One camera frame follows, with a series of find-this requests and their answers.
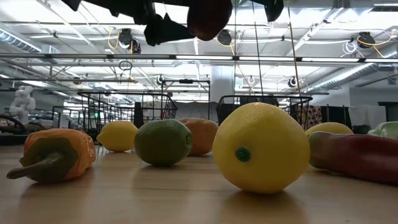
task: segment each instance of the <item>lemon stem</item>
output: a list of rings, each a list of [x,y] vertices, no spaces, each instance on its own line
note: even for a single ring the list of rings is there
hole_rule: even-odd
[[[250,152],[245,147],[240,147],[235,151],[235,156],[241,162],[248,162],[251,158]]]

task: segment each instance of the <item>wall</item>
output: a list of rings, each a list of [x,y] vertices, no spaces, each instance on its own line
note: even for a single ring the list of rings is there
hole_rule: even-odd
[[[343,85],[340,90],[330,90],[329,95],[314,95],[310,102],[314,106],[350,106],[350,88],[349,85]]]
[[[350,89],[351,105],[374,105],[379,102],[398,102],[398,90],[383,88],[352,88]]]

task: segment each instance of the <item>wire basket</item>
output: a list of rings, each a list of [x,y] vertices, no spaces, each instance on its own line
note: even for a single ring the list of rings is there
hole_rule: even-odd
[[[309,96],[223,96],[217,105],[218,124],[220,125],[234,110],[248,103],[262,102],[279,106],[293,117],[304,129],[307,128]]]
[[[81,96],[82,126],[100,133],[112,121],[130,121],[140,128],[148,121],[173,119],[177,106],[168,95],[128,92],[78,92]]]

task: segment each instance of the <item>duct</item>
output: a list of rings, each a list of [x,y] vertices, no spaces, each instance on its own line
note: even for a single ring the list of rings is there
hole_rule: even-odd
[[[0,23],[0,40],[28,53],[40,53],[41,49],[28,43],[25,38]]]
[[[398,58],[397,51],[398,44],[394,44],[393,46],[382,50],[381,53],[384,55],[385,58]],[[307,91],[317,91],[322,89],[329,90],[331,88],[343,85],[348,82],[352,82],[353,80],[378,72],[380,71],[380,69],[381,66],[378,63],[365,63],[353,68],[343,68],[310,85]]]

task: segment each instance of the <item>red pepper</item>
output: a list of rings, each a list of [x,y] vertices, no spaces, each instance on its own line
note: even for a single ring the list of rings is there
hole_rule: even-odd
[[[398,140],[315,132],[308,137],[312,166],[363,180],[398,183]]]

